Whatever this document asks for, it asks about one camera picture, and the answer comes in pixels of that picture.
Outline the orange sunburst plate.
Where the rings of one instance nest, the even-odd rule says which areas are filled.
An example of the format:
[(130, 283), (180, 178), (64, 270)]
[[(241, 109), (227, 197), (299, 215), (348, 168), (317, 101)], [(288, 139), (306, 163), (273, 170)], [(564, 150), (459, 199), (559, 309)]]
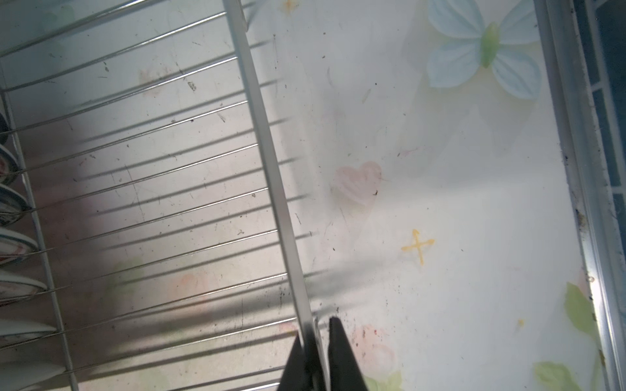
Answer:
[(65, 373), (54, 363), (11, 362), (1, 364), (1, 391), (21, 390)]

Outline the green rim hao wei plate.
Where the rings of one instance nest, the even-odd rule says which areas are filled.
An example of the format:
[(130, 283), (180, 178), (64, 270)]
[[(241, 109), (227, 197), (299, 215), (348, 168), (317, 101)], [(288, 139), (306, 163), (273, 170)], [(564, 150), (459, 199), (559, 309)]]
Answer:
[(0, 332), (1, 345), (10, 345), (54, 334), (57, 329), (33, 321), (1, 319)]

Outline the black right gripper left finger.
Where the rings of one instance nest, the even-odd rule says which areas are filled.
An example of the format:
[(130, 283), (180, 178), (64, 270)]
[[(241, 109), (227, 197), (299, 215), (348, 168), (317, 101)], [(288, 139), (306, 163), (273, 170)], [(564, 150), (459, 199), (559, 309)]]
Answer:
[(313, 390), (311, 373), (306, 366), (306, 355), (303, 353), (300, 338), (296, 336), (277, 391), (311, 390)]

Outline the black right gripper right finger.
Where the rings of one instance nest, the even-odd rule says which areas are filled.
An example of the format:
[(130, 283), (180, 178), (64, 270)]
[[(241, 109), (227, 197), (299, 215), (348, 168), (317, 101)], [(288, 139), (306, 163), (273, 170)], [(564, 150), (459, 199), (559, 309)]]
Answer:
[(329, 379), (332, 391), (367, 391), (341, 319), (329, 319)]

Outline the metal wire dish rack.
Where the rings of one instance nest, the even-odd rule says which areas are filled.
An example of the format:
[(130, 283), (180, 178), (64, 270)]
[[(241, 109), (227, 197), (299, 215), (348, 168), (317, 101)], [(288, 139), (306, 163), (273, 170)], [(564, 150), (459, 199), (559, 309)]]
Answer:
[(2, 267), (48, 290), (1, 319), (55, 327), (1, 364), (21, 390), (274, 390), (314, 346), (283, 160), (246, 32), (255, 1), (4, 1), (1, 181), (39, 251)]

